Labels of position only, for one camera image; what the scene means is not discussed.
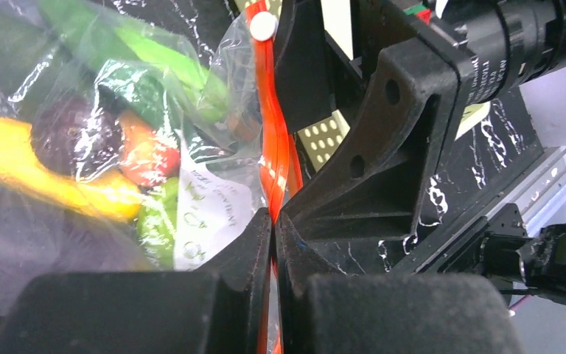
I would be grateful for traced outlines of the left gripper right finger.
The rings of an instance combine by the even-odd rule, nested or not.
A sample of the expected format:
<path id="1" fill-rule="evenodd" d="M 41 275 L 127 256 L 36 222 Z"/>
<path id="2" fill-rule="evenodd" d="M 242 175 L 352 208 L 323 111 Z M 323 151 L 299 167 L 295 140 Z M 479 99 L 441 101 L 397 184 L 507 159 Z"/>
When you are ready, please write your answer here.
<path id="1" fill-rule="evenodd" d="M 284 353 L 522 353 L 501 295 L 472 274 L 346 275 L 275 226 Z"/>

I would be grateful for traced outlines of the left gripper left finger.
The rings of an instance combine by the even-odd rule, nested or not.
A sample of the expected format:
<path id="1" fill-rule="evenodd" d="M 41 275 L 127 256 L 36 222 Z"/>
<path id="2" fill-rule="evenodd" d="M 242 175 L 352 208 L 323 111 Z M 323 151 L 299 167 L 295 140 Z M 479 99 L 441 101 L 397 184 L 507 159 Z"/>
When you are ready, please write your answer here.
<path id="1" fill-rule="evenodd" d="M 194 271 L 47 274 L 0 327 L 0 353 L 263 353 L 271 218 Z"/>

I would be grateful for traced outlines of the clear zip top bag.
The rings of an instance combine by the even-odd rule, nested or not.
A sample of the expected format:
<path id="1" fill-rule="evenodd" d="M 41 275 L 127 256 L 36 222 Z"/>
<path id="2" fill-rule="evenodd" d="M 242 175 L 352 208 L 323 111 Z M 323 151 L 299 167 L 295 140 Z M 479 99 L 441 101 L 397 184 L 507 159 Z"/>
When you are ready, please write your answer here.
<path id="1" fill-rule="evenodd" d="M 267 351 L 277 17 L 211 23 L 0 1 L 0 353 Z"/>

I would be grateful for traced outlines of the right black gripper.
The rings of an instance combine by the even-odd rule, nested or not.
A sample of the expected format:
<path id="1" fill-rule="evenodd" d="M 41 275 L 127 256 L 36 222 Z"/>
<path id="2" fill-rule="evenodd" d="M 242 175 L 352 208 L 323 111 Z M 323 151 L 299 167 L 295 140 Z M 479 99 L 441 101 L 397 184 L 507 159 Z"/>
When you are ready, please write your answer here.
<path id="1" fill-rule="evenodd" d="M 359 1 L 363 73 L 381 49 L 417 36 L 469 60 L 469 104 L 490 101 L 566 67 L 566 1 Z"/>

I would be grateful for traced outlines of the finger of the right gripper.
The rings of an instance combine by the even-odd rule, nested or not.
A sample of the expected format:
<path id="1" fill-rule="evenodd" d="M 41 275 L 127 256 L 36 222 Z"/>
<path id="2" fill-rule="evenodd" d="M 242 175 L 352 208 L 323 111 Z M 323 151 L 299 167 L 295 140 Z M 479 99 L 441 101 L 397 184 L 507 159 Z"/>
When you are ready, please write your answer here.
<path id="1" fill-rule="evenodd" d="M 350 131 L 286 204 L 280 226 L 308 241 L 412 235 L 460 115 L 458 49 L 421 37 L 382 49 Z"/>
<path id="2" fill-rule="evenodd" d="M 361 57 L 326 31 L 320 1 L 283 1 L 274 41 L 275 84 L 290 132 L 339 111 L 352 123 L 361 104 Z"/>

